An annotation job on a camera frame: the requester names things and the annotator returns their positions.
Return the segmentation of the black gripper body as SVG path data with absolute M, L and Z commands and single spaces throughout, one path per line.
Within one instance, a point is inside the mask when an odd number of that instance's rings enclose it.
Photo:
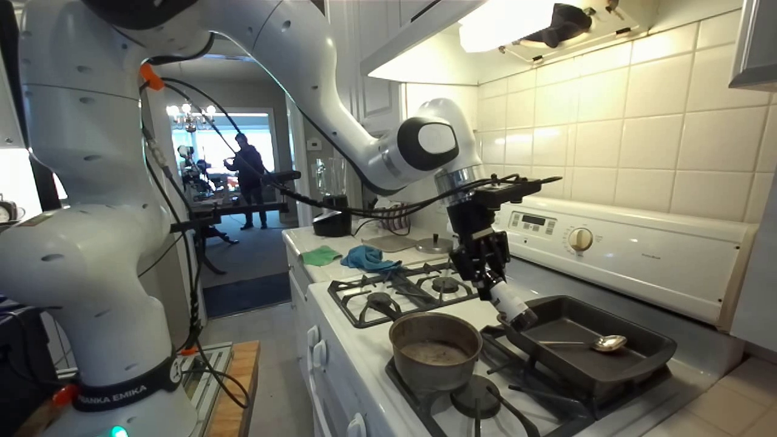
M 495 232 L 495 212 L 477 203 L 452 205 L 448 215 L 456 235 L 456 246 L 449 251 L 454 269 L 480 294 L 491 294 L 506 280 L 507 234 Z

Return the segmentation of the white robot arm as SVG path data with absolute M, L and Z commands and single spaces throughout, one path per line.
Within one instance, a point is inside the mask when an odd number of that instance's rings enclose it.
M 462 110 L 434 101 L 371 136 L 337 96 L 337 50 L 312 0 L 28 0 L 19 87 L 32 155 L 69 205 L 0 235 L 2 294 L 40 307 L 75 357 L 75 398 L 40 437 L 194 437 L 168 312 L 140 280 L 172 232 L 140 68 L 223 36 L 247 53 L 380 194 L 478 165 Z

